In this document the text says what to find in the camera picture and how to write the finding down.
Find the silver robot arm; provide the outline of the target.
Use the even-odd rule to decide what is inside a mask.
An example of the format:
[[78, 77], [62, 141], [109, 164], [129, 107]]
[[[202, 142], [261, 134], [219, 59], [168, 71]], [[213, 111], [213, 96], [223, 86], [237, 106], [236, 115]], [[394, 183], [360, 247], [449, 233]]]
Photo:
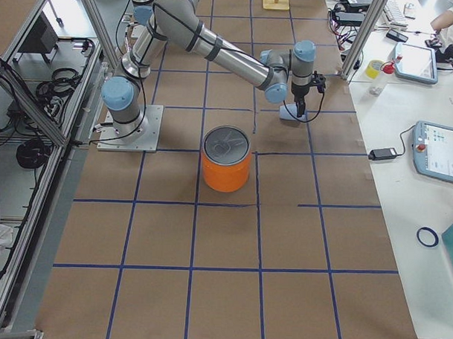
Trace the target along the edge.
[[199, 0], [150, 0], [146, 6], [144, 30], [101, 89], [112, 116], [114, 141], [128, 144], [147, 133], [149, 120], [138, 105], [138, 96], [150, 74], [152, 59], [167, 42], [238, 75], [263, 91], [270, 103], [283, 103], [292, 93], [295, 102], [288, 111], [296, 120], [306, 122], [305, 97], [315, 86], [314, 42], [302, 40], [287, 51], [264, 51], [256, 59], [208, 29], [196, 15], [198, 3]]

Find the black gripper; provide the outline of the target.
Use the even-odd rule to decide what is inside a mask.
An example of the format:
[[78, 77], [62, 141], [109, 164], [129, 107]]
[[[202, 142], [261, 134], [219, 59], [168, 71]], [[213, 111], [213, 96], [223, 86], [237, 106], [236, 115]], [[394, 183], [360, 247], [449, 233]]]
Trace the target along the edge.
[[291, 93], [294, 95], [294, 101], [296, 103], [297, 117], [303, 117], [305, 115], [305, 96], [309, 93], [309, 84], [298, 85], [296, 83], [291, 84]]

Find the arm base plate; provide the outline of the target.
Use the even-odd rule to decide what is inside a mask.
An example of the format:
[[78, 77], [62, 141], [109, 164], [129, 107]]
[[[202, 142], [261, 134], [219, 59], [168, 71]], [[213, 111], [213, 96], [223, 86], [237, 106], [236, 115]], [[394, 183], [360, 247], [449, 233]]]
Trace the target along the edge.
[[128, 124], [113, 121], [108, 110], [105, 122], [112, 125], [102, 128], [97, 149], [110, 152], [146, 151], [155, 153], [158, 147], [164, 107], [140, 104], [139, 109], [139, 118]]

